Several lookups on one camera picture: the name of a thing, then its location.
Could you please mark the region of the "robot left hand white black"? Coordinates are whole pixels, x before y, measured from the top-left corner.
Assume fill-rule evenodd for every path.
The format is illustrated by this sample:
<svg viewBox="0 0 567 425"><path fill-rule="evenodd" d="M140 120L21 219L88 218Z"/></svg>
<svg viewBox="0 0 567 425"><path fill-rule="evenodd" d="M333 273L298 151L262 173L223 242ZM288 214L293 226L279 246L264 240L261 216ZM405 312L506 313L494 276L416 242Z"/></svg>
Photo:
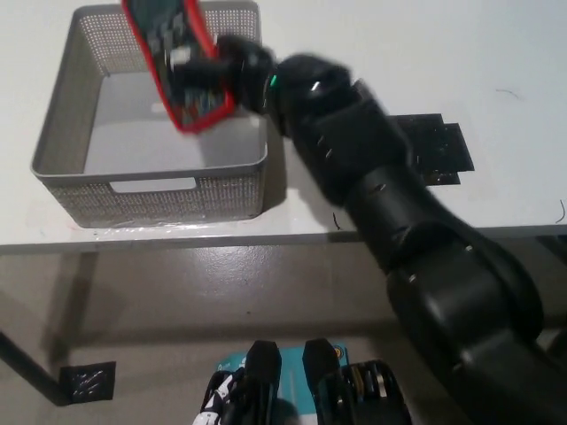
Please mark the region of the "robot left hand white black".
<svg viewBox="0 0 567 425"><path fill-rule="evenodd" d="M242 367L236 371L214 372L192 424L233 424L239 410L237 388L244 376L245 370Z"/></svg>

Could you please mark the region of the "robot right hand white black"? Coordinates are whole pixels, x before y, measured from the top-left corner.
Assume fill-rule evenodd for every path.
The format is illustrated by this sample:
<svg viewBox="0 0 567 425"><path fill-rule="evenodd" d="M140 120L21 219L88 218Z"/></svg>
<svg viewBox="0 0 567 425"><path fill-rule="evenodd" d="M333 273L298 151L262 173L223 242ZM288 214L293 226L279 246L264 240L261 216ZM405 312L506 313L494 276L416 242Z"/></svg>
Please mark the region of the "robot right hand white black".
<svg viewBox="0 0 567 425"><path fill-rule="evenodd" d="M183 89L225 90L246 110L264 114L275 71L276 61L269 49L238 35L222 35L215 57L170 65L168 76Z"/></svg>

